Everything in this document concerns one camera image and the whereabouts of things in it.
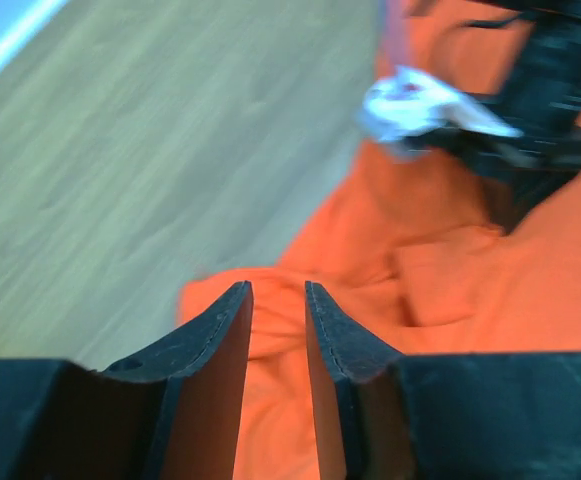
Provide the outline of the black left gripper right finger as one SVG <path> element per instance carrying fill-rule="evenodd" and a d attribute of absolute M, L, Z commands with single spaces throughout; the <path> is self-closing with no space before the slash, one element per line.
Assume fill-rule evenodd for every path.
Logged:
<path fill-rule="evenodd" d="M 324 479 L 581 479 L 581 352 L 405 355 L 307 283 Z"/>

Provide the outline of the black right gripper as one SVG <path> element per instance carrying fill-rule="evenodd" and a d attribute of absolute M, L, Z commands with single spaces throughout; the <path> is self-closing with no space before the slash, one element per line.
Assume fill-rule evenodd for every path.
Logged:
<path fill-rule="evenodd" d="M 466 28 L 497 30 L 515 21 L 532 27 L 495 93 L 474 101 L 518 128 L 520 136 L 471 133 L 456 120 L 416 138 L 438 147 L 480 176 L 492 222 L 512 232 L 537 205 L 581 172 L 581 1 L 500 1 L 510 16 L 464 20 L 448 27 L 433 47 L 441 48 Z"/>

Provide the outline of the orange t shirt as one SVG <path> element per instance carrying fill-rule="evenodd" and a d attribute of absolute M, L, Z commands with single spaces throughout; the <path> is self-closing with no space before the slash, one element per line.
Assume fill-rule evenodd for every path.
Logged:
<path fill-rule="evenodd" d="M 456 160 L 401 165 L 364 143 L 276 265 L 186 285 L 180 318 L 240 279 L 254 311 L 234 477 L 316 479 L 305 282 L 408 354 L 581 350 L 581 180 L 505 237 Z"/>

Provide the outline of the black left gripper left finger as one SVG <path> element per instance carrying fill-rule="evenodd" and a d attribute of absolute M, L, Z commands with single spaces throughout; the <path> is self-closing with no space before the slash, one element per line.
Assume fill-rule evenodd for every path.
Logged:
<path fill-rule="evenodd" d="M 253 292 L 102 371 L 0 359 L 0 479 L 228 479 L 234 469 Z"/>

